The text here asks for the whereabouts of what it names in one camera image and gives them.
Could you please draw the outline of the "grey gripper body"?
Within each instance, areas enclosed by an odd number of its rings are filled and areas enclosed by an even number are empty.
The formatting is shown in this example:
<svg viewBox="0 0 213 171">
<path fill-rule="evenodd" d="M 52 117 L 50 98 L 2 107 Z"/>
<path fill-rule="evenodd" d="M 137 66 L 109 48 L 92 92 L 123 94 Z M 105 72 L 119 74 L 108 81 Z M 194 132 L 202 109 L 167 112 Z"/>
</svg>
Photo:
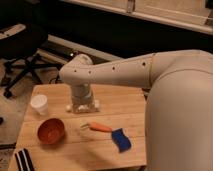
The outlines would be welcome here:
<svg viewBox="0 0 213 171">
<path fill-rule="evenodd" d="M 89 84 L 71 85 L 71 100 L 74 106 L 91 105 L 94 101 Z"/>
</svg>

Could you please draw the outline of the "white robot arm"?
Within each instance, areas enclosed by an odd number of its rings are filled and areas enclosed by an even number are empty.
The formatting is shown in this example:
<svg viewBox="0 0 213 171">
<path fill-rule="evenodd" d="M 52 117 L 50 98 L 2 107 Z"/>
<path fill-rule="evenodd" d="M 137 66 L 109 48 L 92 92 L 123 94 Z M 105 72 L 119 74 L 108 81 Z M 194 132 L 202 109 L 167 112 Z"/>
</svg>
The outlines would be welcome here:
<svg viewBox="0 0 213 171">
<path fill-rule="evenodd" d="M 94 65 L 79 54 L 60 70 L 73 99 L 92 84 L 149 90 L 145 110 L 147 171 L 213 171 L 213 54 L 157 52 Z"/>
</svg>

